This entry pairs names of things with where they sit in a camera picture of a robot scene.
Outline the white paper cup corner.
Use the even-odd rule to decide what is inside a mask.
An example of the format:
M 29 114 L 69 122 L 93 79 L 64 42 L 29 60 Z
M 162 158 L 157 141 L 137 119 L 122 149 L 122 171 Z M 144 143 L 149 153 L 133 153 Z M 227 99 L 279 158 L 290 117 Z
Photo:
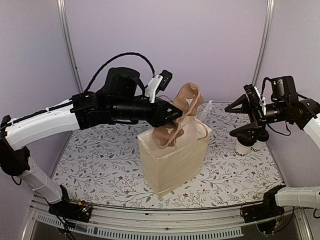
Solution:
M 238 141 L 236 141 L 234 151 L 236 156 L 245 157 L 251 152 L 251 146 L 244 146 L 240 144 Z

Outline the cream paper bag with handles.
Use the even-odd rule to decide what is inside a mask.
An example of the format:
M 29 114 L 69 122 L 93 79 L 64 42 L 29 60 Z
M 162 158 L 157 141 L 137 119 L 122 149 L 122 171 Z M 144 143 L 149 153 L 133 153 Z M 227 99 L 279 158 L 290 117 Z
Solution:
M 194 116 L 182 122 L 184 134 L 175 146 L 159 149 L 153 129 L 137 136 L 144 179 L 158 199 L 199 174 L 212 129 Z

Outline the black plastic cup lid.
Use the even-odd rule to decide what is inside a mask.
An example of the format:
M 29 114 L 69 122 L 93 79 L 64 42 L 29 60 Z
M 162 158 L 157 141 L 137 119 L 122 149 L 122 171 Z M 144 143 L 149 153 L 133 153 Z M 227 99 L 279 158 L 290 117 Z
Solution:
M 256 142 L 260 142 L 260 143 L 265 143 L 269 140 L 270 136 L 267 134 L 267 135 L 260 135 Z

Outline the white paper coffee cup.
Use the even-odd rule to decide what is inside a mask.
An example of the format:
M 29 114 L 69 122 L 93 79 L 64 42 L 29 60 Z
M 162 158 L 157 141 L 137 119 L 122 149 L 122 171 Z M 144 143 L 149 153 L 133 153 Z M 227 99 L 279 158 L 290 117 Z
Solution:
M 251 147 L 250 150 L 252 152 L 259 152 L 261 150 L 261 148 L 264 146 L 264 142 L 261 141 L 256 141 Z

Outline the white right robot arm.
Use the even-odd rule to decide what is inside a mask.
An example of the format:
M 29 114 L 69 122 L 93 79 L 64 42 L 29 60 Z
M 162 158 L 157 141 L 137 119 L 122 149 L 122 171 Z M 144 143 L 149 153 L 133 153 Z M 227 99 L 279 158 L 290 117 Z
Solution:
M 245 85 L 245 93 L 225 107 L 225 112 L 246 114 L 249 123 L 230 131 L 236 138 L 235 154 L 245 157 L 258 152 L 269 140 L 271 124 L 284 122 L 303 131 L 294 134 L 292 143 L 280 143 L 276 156 L 283 157 L 280 169 L 285 184 L 272 187 L 263 194 L 260 204 L 240 209 L 246 223 L 274 218 L 284 214 L 285 207 L 320 208 L 320 104 L 299 94 L 292 76 L 265 77 L 262 87 L 270 82 L 270 103 L 266 103 L 264 89 Z

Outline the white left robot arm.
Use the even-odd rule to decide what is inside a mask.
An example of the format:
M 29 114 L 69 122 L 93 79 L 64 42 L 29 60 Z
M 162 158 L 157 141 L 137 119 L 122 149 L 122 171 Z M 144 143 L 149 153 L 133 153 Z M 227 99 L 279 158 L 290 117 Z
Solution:
M 66 189 L 53 182 L 33 161 L 28 145 L 47 137 L 98 125 L 135 125 L 146 121 L 161 127 L 176 120 L 182 111 L 157 97 L 173 75 L 167 70 L 147 85 L 140 73 L 128 67 L 112 67 L 97 92 L 85 91 L 63 102 L 20 117 L 6 115 L 0 125 L 0 167 L 41 194 L 63 216 L 74 213 Z

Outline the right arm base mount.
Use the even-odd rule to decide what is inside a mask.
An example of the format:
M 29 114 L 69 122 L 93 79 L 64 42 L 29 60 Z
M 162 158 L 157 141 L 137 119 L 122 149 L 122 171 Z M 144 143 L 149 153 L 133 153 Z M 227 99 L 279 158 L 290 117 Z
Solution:
M 285 185 L 279 185 L 265 192 L 263 194 L 263 201 L 260 204 L 252 204 L 245 207 L 244 205 L 242 205 L 240 207 L 239 213 L 243 217 L 244 222 L 251 223 L 280 216 L 280 219 L 276 220 L 273 226 L 269 225 L 269 229 L 261 226 L 258 227 L 258 230 L 264 235 L 275 234 L 284 230 L 291 222 L 292 216 L 289 218 L 288 222 L 282 226 L 282 228 L 279 228 L 279 226 L 283 223 L 285 210 L 284 207 L 278 206 L 276 204 L 275 195 L 278 193 L 278 191 L 285 187 Z

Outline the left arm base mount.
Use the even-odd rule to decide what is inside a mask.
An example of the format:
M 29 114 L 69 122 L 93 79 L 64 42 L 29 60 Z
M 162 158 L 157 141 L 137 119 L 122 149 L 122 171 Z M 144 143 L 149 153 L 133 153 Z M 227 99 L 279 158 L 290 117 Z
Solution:
M 65 219 L 88 223 L 93 210 L 92 205 L 84 200 L 81 200 L 78 203 L 70 202 L 66 188 L 62 185 L 60 185 L 60 188 L 62 198 L 57 203 L 50 203 L 48 212 Z

